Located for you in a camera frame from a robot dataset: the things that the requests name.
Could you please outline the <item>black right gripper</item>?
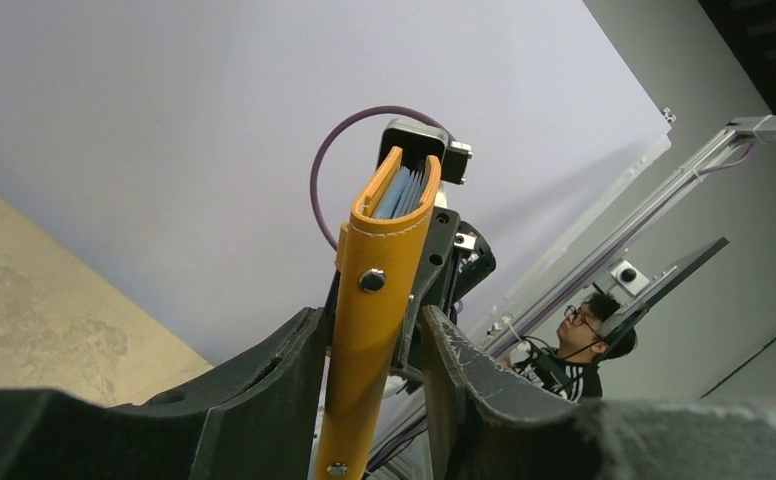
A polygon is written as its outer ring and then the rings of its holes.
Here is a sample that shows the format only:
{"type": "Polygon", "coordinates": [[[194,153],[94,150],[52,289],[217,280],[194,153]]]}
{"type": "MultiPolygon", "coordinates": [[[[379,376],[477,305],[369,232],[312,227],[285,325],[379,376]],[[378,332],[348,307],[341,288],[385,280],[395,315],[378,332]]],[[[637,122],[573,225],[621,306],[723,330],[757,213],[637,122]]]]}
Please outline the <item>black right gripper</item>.
{"type": "Polygon", "coordinates": [[[458,212],[436,207],[392,356],[391,376],[423,381],[419,310],[434,306],[456,325],[463,297],[495,269],[496,258],[479,230],[458,212]]]}

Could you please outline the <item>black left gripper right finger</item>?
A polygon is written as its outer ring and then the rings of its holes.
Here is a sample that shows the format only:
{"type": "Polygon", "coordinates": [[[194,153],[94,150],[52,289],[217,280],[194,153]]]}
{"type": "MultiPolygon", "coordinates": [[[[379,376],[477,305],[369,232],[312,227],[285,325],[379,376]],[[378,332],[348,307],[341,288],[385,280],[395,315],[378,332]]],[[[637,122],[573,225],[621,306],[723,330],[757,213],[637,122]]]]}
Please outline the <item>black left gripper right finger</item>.
{"type": "Polygon", "coordinates": [[[437,479],[776,479],[776,399],[569,402],[419,311],[437,479]]]}

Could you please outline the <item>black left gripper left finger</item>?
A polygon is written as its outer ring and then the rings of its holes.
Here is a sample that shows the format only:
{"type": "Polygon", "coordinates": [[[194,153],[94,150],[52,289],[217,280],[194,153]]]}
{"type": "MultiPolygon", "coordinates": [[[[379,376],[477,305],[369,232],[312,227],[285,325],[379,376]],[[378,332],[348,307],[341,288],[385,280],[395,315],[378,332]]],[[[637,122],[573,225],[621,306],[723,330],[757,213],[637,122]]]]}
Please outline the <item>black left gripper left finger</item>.
{"type": "Polygon", "coordinates": [[[140,405],[0,389],[0,479],[304,479],[327,328],[305,308],[140,405]]]}

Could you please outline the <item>orange leather card holder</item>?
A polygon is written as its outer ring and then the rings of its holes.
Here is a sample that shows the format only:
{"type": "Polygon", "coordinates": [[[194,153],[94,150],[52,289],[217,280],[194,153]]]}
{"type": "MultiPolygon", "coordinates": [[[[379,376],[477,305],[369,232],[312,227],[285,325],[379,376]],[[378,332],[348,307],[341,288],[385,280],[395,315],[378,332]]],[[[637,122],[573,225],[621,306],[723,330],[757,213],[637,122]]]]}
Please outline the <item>orange leather card holder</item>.
{"type": "Polygon", "coordinates": [[[325,409],[313,467],[316,479],[359,479],[369,458],[390,363],[428,233],[441,162],[423,160],[415,208],[395,219],[374,214],[405,153],[394,147],[352,202],[343,223],[325,409]]]}

